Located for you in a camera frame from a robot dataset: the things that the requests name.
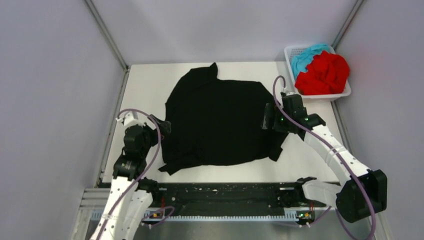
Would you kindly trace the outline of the black t shirt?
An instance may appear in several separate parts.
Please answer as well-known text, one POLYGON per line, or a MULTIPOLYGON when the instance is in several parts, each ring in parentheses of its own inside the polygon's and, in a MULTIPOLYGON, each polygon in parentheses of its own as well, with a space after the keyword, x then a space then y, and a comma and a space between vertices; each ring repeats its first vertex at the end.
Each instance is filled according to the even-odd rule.
POLYGON ((279 159, 287 134, 262 128, 273 95, 260 82, 221 80, 218 73, 216 63, 192 68, 170 93, 165 120, 171 131, 161 142, 161 172, 279 159))

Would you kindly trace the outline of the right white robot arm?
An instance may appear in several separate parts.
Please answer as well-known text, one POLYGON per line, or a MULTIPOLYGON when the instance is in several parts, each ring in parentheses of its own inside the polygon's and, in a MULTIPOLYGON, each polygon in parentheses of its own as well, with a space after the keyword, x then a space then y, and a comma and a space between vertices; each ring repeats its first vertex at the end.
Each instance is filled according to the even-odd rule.
POLYGON ((308 114, 302 97, 281 93, 282 104, 265 106, 262 128, 292 133, 308 144, 322 158, 338 179, 326 183, 315 177, 297 180, 293 200, 299 206, 311 201, 338 210, 341 217, 355 223, 387 209, 388 178, 378 169, 371 170, 357 160, 331 133, 326 122, 316 113, 308 114))

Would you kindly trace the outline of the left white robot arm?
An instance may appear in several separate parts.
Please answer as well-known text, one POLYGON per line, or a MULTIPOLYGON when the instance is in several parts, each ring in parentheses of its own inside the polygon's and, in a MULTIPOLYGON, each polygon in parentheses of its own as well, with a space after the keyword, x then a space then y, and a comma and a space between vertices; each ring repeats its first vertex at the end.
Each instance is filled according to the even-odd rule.
POLYGON ((121 110, 116 121, 125 128, 124 146, 92 240, 132 240, 146 210, 161 198, 157 182, 145 175, 160 152, 163 134, 171 131, 170 122, 134 108, 121 110))

